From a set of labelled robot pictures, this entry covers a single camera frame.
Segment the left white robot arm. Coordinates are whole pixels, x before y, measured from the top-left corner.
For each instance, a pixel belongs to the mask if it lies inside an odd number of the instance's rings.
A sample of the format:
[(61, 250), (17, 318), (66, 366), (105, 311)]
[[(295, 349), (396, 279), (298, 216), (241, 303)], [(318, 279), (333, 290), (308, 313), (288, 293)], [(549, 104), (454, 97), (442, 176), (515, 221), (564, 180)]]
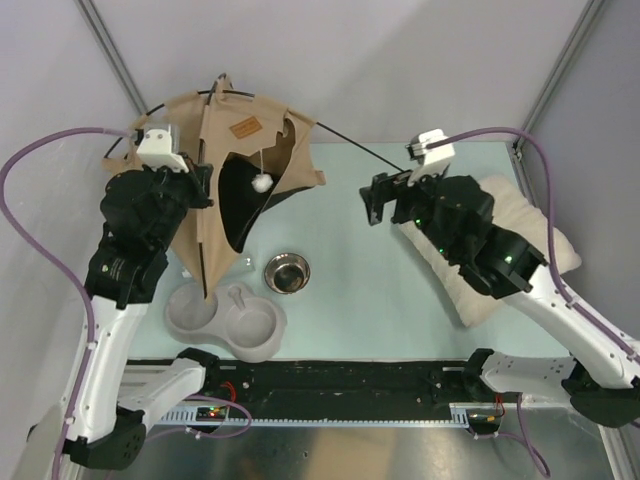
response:
[(191, 395), (214, 397), (222, 376), (211, 354), (187, 349), (136, 393), (118, 394), (135, 332), (168, 266), (167, 251), (192, 209), (212, 206), (210, 165), (143, 167), (115, 175), (100, 203), (102, 237), (81, 289), (89, 299), (87, 351), (57, 452), (92, 470), (124, 470), (148, 431)]

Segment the steel pet bowl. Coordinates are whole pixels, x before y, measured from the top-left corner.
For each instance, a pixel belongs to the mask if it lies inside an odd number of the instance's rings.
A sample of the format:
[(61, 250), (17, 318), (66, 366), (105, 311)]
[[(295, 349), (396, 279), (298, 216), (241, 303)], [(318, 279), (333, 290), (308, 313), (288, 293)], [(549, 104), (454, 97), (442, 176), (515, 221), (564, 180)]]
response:
[(273, 292), (290, 295), (302, 290), (309, 282), (311, 268), (308, 261), (296, 253), (274, 256), (263, 271), (264, 282)]

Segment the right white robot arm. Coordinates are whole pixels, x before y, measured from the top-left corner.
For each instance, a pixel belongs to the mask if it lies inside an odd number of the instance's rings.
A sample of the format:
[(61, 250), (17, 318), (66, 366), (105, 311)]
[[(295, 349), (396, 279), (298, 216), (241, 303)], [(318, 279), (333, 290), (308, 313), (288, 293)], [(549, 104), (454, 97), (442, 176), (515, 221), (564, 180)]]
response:
[(639, 353), (621, 331), (577, 295), (554, 283), (545, 255), (520, 234), (493, 222), (493, 197), (470, 176), (409, 174), (373, 177), (359, 191), (370, 225), (408, 222), (455, 266), (477, 293), (502, 299), (541, 326), (568, 351), (564, 358), (510, 357), (478, 349), (466, 361), (464, 393), (476, 401), (493, 393), (567, 400), (588, 420), (610, 428), (639, 418)]

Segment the clear water bottle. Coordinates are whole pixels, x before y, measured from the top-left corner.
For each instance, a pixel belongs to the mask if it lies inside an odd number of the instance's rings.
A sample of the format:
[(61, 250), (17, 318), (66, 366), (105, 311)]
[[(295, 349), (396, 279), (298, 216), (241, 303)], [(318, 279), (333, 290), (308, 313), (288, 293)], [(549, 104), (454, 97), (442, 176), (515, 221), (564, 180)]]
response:
[[(242, 276), (248, 273), (251, 273), (255, 270), (255, 266), (253, 263), (253, 259), (251, 256), (239, 256), (236, 258), (234, 263), (226, 270), (221, 279), (227, 278), (235, 278), (238, 276)], [(193, 279), (193, 275), (191, 270), (184, 267), (181, 270), (181, 275), (184, 279)]]

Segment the beige fabric pet tent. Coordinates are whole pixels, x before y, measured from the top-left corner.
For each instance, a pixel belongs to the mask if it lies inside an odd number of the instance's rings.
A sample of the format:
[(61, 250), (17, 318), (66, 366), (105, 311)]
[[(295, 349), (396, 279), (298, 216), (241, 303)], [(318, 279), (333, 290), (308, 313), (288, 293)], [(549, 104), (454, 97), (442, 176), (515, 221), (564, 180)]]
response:
[[(163, 121), (180, 129), (180, 150), (197, 163), (199, 131), (208, 94), (190, 92), (165, 102)], [(208, 297), (243, 252), (258, 217), (326, 179), (312, 163), (311, 130), (315, 121), (276, 100), (247, 98), (218, 91), (210, 104), (206, 161), (214, 167), (210, 182), (213, 205), (206, 212), (205, 255)], [(267, 173), (273, 186), (254, 191), (251, 181)], [(200, 284), (197, 214), (191, 210), (171, 244)]]

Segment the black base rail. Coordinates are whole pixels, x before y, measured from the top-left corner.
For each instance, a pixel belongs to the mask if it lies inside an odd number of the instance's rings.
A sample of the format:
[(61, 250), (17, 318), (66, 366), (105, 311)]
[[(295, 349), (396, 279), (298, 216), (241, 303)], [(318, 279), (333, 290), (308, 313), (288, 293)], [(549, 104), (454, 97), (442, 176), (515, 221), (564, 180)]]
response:
[(201, 393), (233, 398), (255, 420), (383, 422), (445, 420), (475, 403), (460, 362), (219, 360)]

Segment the black tent pole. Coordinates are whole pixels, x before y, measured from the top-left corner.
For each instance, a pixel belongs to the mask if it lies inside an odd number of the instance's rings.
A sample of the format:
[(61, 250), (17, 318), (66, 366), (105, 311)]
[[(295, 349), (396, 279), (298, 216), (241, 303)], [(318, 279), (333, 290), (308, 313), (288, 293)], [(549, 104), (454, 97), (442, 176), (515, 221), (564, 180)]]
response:
[[(196, 90), (196, 94), (199, 96), (203, 96), (205, 94), (210, 94), (213, 93), (213, 89), (209, 89), (209, 90)], [(242, 96), (242, 97), (247, 97), (247, 98), (254, 98), (255, 94), (254, 93), (250, 93), (250, 92), (244, 92), (244, 91), (239, 91), (239, 90), (234, 90), (234, 89), (225, 89), (223, 90), (223, 93), (226, 94), (231, 94), (231, 95), (236, 95), (236, 96)], [(157, 111), (164, 109), (166, 107), (165, 103), (161, 103), (158, 104), (154, 107), (152, 107), (150, 110), (147, 110), (145, 112), (146, 115), (152, 115), (154, 113), (156, 113)], [(346, 136), (345, 134), (333, 129), (332, 127), (329, 127), (328, 125), (326, 125), (325, 123), (322, 123), (320, 121), (316, 122), (316, 126), (320, 127), (321, 129), (329, 132), (330, 134), (338, 137), (339, 139), (347, 142), (348, 144), (351, 144), (353, 146), (355, 146), (356, 148), (364, 151), (366, 154), (376, 158), (377, 160), (381, 161), (382, 163), (386, 164), (387, 166), (393, 168), (394, 170), (396, 170), (397, 172), (402, 172), (403, 169), (400, 168), (398, 165), (396, 165), (395, 163), (393, 163), (392, 161), (388, 160), (387, 158), (383, 157), (382, 155), (380, 155), (377, 152), (374, 152), (373, 150), (369, 149), (368, 147), (365, 147), (363, 144), (351, 139), (350, 137)], [(113, 144), (109, 147), (109, 149), (105, 152), (105, 158), (109, 158), (110, 154), (116, 149), (116, 147), (121, 143), (121, 140), (118, 139), (116, 141), (113, 142)]]
[[(209, 128), (209, 117), (210, 117), (210, 109), (211, 109), (210, 104), (215, 94), (218, 91), (220, 91), (221, 93), (224, 93), (226, 82), (227, 82), (227, 73), (222, 73), (216, 78), (206, 97), (206, 101), (204, 103), (204, 110), (201, 118), (197, 165), (205, 166), (210, 170), (210, 172), (205, 176), (204, 180), (202, 181), (202, 186), (205, 188), (207, 193), (210, 193), (210, 182), (214, 172), (214, 167), (206, 161), (206, 149), (207, 149), (206, 135)], [(210, 291), (210, 288), (208, 286), (208, 281), (207, 281), (206, 255), (205, 255), (205, 238), (206, 238), (206, 227), (207, 227), (206, 212), (207, 211), (208, 209), (201, 210), (197, 214), (197, 242), (198, 242), (198, 252), (199, 252), (201, 285), (203, 289), (204, 299), (208, 298), (208, 294)]]

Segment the white pompom toy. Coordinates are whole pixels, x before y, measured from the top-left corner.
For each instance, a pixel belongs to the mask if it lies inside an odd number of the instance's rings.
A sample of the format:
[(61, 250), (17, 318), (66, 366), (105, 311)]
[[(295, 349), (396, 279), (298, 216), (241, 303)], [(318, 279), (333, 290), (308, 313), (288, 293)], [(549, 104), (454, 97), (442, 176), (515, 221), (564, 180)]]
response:
[(251, 185), (255, 192), (266, 193), (273, 186), (273, 178), (267, 173), (260, 173), (252, 179)]

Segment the grey double pet feeder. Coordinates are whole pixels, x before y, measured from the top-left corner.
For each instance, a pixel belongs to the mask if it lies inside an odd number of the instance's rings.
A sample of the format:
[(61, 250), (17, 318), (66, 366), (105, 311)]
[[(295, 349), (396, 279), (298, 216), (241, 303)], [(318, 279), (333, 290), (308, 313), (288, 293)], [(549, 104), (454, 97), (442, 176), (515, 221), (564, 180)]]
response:
[(190, 283), (169, 297), (165, 325), (181, 343), (219, 346), (238, 360), (261, 363), (279, 352), (287, 317), (279, 305), (244, 283), (222, 285), (209, 299)]

